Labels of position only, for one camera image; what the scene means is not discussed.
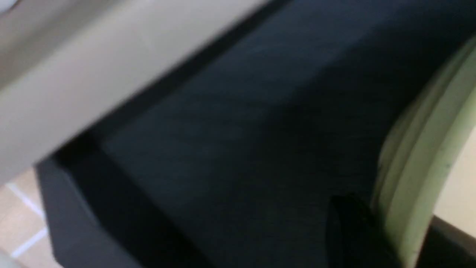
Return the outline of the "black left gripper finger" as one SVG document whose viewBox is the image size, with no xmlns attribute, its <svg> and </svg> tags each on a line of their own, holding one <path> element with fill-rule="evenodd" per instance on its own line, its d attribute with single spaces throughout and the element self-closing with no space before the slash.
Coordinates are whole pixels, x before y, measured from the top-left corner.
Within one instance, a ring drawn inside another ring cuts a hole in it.
<svg viewBox="0 0 476 268">
<path fill-rule="evenodd" d="M 355 195 L 331 197 L 326 222 L 330 268 L 400 268 L 368 205 Z"/>
</svg>

